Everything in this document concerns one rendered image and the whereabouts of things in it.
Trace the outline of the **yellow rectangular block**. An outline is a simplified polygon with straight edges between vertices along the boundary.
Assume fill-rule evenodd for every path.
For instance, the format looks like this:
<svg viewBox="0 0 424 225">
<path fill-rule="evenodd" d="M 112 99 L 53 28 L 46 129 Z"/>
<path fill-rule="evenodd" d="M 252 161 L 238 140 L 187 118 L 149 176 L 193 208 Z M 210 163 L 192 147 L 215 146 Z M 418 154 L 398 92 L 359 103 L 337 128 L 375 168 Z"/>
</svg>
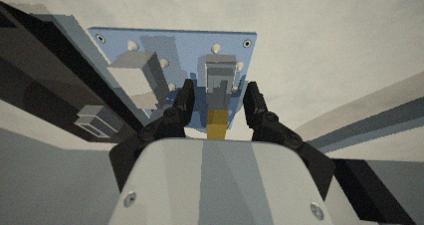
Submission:
<svg viewBox="0 0 424 225">
<path fill-rule="evenodd" d="M 206 122 L 207 138 L 225 139 L 227 126 L 227 111 L 208 110 Z"/>
</svg>

